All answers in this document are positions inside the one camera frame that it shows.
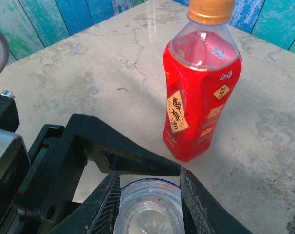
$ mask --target plastic bottle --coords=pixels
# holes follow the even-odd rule
[[[163,53],[167,112],[163,141],[190,161],[210,147],[219,117],[241,72],[226,23],[235,0],[190,0],[190,23]]]

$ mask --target printed logo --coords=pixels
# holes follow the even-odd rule
[[[214,95],[218,100],[224,97],[228,92],[230,91],[229,87],[226,85],[222,86],[220,89],[218,89],[216,92],[214,92]]]
[[[182,50],[178,50],[177,55],[182,59],[185,57],[185,53]]]
[[[215,45],[214,48],[212,49],[212,54],[215,56],[218,56],[220,59],[222,59],[225,55],[225,51],[224,50],[218,50],[217,46]]]
[[[233,74],[232,70],[228,74],[222,74],[222,76],[220,77],[220,80],[228,79],[232,76],[232,74]]]
[[[184,107],[182,103],[180,90],[177,90],[167,100],[167,113],[169,116],[170,126],[173,133],[183,131],[189,128],[184,117]]]

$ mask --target marble table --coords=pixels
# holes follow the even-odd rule
[[[16,95],[29,148],[46,124],[95,115],[142,147],[174,160],[162,142],[165,45],[187,8],[149,0],[8,66],[0,91]],[[295,233],[295,54],[229,26],[243,71],[210,150],[189,163],[215,198],[255,233]],[[83,201],[105,177],[85,168]],[[122,176],[122,186],[141,176]],[[178,178],[168,178],[178,183]]]

